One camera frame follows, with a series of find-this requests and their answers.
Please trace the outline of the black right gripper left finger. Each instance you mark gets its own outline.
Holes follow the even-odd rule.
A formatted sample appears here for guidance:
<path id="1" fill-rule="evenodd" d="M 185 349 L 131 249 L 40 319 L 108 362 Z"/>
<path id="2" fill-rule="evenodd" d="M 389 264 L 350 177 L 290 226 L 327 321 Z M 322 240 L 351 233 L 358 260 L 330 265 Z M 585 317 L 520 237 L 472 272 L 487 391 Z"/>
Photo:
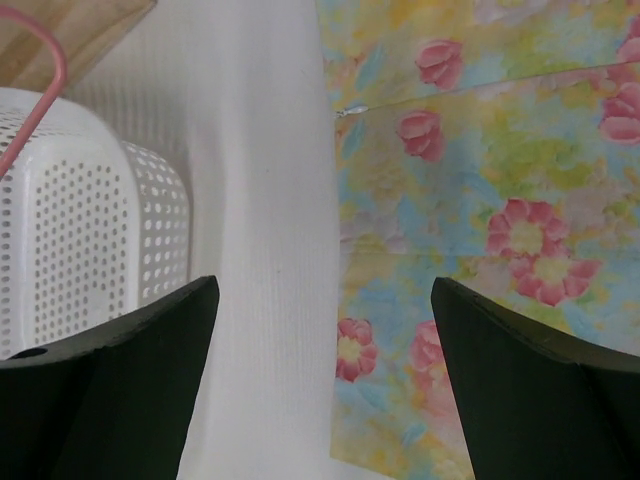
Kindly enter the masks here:
<path id="1" fill-rule="evenodd" d="M 1 364 L 5 479 L 174 479 L 219 304 L 215 277 Z"/>

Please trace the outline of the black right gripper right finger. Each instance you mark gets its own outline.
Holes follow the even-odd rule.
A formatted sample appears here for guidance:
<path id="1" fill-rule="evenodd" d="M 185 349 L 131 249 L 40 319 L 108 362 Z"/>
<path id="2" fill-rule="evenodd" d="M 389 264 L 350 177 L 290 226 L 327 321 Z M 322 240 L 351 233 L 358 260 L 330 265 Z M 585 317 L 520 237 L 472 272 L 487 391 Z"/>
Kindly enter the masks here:
<path id="1" fill-rule="evenodd" d="M 638 357 L 452 279 L 431 305 L 476 478 L 638 478 Z"/>

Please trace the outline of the floral pastel skirt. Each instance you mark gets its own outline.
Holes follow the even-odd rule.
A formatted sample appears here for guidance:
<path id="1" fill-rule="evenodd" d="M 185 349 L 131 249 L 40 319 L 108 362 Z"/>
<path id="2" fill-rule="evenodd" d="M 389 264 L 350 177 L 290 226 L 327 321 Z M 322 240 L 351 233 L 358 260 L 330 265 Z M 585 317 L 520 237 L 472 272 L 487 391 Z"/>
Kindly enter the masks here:
<path id="1" fill-rule="evenodd" d="M 639 350 L 639 5 L 320 1 L 340 220 L 330 454 L 469 479 L 438 277 Z"/>

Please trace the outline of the pink wire hanger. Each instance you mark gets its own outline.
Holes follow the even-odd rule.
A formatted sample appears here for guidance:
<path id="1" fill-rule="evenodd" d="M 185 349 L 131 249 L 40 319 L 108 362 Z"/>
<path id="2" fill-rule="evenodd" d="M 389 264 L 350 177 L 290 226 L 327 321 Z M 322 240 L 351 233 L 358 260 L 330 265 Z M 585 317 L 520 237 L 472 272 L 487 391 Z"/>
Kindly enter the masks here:
<path id="1" fill-rule="evenodd" d="M 55 72 L 50 85 L 42 94 L 40 100 L 35 104 L 31 113 L 26 117 L 23 125 L 17 131 L 15 137 L 1 156 L 1 177 L 4 177 L 26 145 L 27 141 L 30 139 L 32 133 L 64 90 L 67 82 L 68 66 L 67 59 L 60 42 L 50 31 L 48 31 L 33 17 L 8 6 L 1 7 L 1 17 L 17 23 L 39 38 L 49 49 L 53 57 L 55 67 Z"/>

